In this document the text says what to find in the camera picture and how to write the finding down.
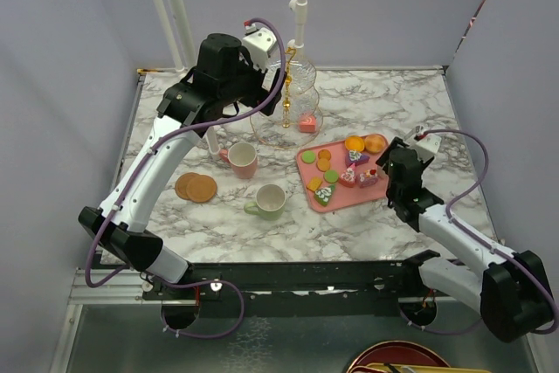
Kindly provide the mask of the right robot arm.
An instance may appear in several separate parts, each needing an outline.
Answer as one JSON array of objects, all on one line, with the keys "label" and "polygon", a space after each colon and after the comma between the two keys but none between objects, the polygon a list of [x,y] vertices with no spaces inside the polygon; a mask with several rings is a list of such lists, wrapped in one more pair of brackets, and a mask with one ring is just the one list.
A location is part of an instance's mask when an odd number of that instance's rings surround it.
[{"label": "right robot arm", "polygon": [[437,130],[418,132],[413,143],[396,137],[376,164],[388,177],[388,206],[413,230],[434,239],[459,263],[427,253],[401,274],[403,289],[420,295],[427,289],[447,294],[475,310],[500,341],[526,334],[547,335],[558,328],[558,306],[542,260],[516,252],[474,230],[423,185],[434,160]]}]

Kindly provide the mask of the pink-handled metal tongs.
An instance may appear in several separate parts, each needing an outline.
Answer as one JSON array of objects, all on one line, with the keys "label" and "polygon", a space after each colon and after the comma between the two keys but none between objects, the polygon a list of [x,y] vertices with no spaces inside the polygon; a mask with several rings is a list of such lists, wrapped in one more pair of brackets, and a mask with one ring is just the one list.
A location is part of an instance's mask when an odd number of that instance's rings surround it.
[{"label": "pink-handled metal tongs", "polygon": [[416,125],[403,136],[403,140],[405,142],[417,142],[424,136],[425,131],[426,128],[424,125]]}]

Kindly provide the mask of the three-tier glass dessert stand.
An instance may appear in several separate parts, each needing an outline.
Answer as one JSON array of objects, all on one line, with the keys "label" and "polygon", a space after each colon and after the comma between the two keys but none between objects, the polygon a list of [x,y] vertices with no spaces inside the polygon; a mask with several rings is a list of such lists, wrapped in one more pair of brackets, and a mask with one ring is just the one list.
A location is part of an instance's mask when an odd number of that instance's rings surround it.
[{"label": "three-tier glass dessert stand", "polygon": [[[323,115],[315,86],[316,76],[316,68],[304,52],[289,45],[286,48],[286,81],[274,113],[250,117],[252,131],[260,142],[277,149],[300,149],[319,134]],[[316,118],[315,133],[301,133],[298,129],[300,118],[307,114]]]}]

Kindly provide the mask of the pink serving tray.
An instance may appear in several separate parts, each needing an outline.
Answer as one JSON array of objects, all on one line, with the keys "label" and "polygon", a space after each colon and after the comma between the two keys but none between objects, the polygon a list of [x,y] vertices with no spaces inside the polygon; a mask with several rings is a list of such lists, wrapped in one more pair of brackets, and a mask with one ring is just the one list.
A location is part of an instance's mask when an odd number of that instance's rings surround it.
[{"label": "pink serving tray", "polygon": [[[323,180],[321,187],[330,185],[324,180],[324,173],[319,171],[316,167],[316,162],[318,160],[318,153],[322,149],[327,149],[331,153],[331,169],[335,169],[339,175],[344,169],[345,157],[348,153],[344,146],[344,141],[323,143],[322,145],[316,145],[310,148],[301,149],[298,151],[295,161],[297,163],[298,171],[300,173],[300,179],[302,183],[302,189],[306,196],[309,206],[316,212],[325,213],[327,211],[336,211],[346,207],[354,206],[357,204],[363,204],[370,201],[375,201],[378,199],[383,199],[386,196],[388,179],[385,176],[379,176],[379,181],[367,188],[360,188],[358,185],[353,188],[347,188],[341,184],[334,183],[336,186],[335,192],[332,196],[331,201],[326,207],[322,207],[314,200],[314,192],[307,190],[306,185],[312,177],[320,177]],[[304,163],[301,160],[301,154],[306,150],[312,150],[316,154],[315,162],[311,164]]]}]

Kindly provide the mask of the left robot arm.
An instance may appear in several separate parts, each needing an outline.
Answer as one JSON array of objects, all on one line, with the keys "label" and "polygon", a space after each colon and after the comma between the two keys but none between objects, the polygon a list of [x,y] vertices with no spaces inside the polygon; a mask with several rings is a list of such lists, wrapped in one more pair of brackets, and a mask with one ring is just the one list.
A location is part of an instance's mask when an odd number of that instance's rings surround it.
[{"label": "left robot arm", "polygon": [[150,215],[178,164],[207,129],[243,119],[240,113],[224,114],[226,107],[244,105],[252,114],[273,113],[286,66],[276,70],[271,89],[263,84],[268,59],[282,46],[278,32],[252,24],[241,39],[212,33],[202,42],[197,64],[165,91],[148,138],[128,172],[98,206],[80,212],[79,224],[93,240],[87,269],[102,247],[126,266],[161,278],[170,296],[180,299],[190,293],[189,262],[148,231]]}]

